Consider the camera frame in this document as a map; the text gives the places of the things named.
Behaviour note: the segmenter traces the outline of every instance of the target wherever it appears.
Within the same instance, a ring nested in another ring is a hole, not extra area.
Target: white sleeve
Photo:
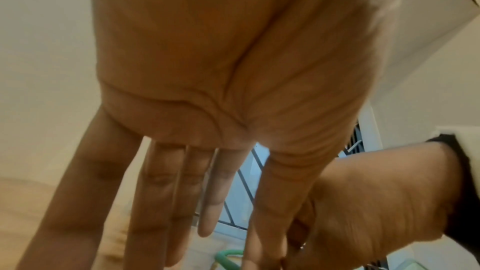
[[[442,126],[434,136],[440,134],[455,135],[463,152],[470,159],[470,169],[475,190],[480,197],[480,126]]]

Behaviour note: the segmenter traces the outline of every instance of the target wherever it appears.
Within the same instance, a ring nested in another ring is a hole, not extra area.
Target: hand
[[[198,229],[210,234],[256,141],[271,155],[243,264],[278,268],[293,216],[347,142],[385,62],[397,6],[93,0],[102,105],[18,269],[90,268],[144,136],[152,143],[138,177],[126,270],[161,269],[182,257],[218,149]]]
[[[290,226],[285,267],[351,270],[440,238],[461,187],[460,163],[443,143],[336,159]]]

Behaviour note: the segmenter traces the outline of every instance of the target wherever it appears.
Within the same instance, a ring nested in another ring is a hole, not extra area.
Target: green hose
[[[231,261],[228,256],[236,255],[242,256],[244,254],[243,250],[225,250],[220,251],[215,254],[215,261],[219,263],[225,270],[240,270],[240,266]]]

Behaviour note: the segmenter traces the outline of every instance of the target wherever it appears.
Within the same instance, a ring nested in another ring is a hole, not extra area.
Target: wooden surface
[[[13,270],[55,191],[55,187],[32,181],[0,177],[0,270]],[[129,216],[126,208],[114,206],[105,223],[105,232],[93,266],[94,270],[121,270]],[[190,246],[174,269],[206,270],[216,252],[242,249],[242,240],[214,234],[209,238],[190,233]]]

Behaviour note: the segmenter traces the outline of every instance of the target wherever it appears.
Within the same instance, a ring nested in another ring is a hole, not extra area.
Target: black sleeve
[[[447,144],[457,155],[463,170],[460,200],[448,218],[445,235],[470,251],[480,263],[480,199],[472,178],[470,159],[455,135],[441,134],[428,140]]]

